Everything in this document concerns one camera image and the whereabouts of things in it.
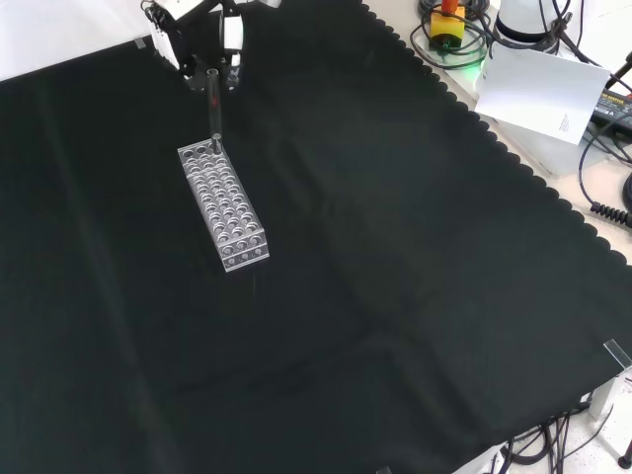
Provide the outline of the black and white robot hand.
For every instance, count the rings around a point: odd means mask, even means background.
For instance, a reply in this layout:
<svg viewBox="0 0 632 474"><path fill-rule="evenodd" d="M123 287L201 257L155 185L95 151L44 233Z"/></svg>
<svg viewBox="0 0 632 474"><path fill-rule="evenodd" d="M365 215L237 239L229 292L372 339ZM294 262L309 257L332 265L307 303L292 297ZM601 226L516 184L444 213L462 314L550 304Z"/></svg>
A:
<svg viewBox="0 0 632 474"><path fill-rule="evenodd" d="M154 49L192 89L202 74L218 71L230 90L238 87L245 41L243 15L254 3L231 0L142 1Z"/></svg>

